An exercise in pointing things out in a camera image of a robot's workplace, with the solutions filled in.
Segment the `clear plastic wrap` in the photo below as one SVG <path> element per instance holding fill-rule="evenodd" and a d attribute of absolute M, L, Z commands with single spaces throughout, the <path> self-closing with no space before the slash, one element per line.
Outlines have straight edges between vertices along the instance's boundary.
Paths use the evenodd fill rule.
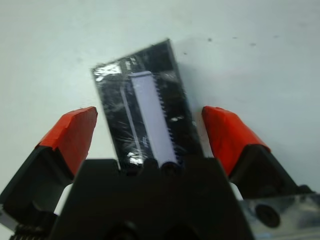
<path fill-rule="evenodd" d="M 92 73 L 122 168 L 202 156 L 169 40 Z"/>

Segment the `red plastic part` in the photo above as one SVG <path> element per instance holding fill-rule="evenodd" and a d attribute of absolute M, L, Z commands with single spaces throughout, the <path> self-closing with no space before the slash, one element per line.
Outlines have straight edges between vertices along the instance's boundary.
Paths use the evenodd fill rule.
<path fill-rule="evenodd" d="M 70 111 L 59 119 L 38 145 L 59 149 L 70 171 L 76 175 L 88 155 L 97 116 L 93 106 Z"/>
<path fill-rule="evenodd" d="M 220 107 L 205 106 L 202 118 L 213 155 L 221 161 L 227 175 L 235 167 L 244 147 L 268 146 L 235 113 Z"/>

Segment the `black plastic part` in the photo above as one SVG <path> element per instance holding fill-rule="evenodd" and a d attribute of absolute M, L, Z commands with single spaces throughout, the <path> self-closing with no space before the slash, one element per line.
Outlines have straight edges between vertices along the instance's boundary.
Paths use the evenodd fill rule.
<path fill-rule="evenodd" d="M 0 195 L 0 223 L 16 234 L 48 234 L 60 196 L 73 178 L 58 150 L 38 146 Z"/>
<path fill-rule="evenodd" d="M 49 240 L 253 239 L 216 159 L 185 159 L 175 177 L 154 161 L 136 176 L 112 159 L 85 161 Z"/>
<path fill-rule="evenodd" d="M 277 159 L 259 144 L 247 145 L 243 149 L 229 177 L 244 199 L 299 193 L 298 186 Z"/>
<path fill-rule="evenodd" d="M 270 206 L 259 204 L 255 207 L 256 217 L 269 228 L 277 228 L 280 225 L 279 214 Z"/>

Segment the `white background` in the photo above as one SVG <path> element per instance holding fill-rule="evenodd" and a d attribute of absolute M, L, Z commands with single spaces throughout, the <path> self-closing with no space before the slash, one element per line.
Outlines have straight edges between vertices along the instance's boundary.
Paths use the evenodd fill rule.
<path fill-rule="evenodd" d="M 226 108 L 320 190 L 319 0 L 0 0 L 0 191 L 74 109 L 99 112 L 88 157 L 114 158 L 90 68 L 165 38 L 206 155 L 201 108 Z"/>

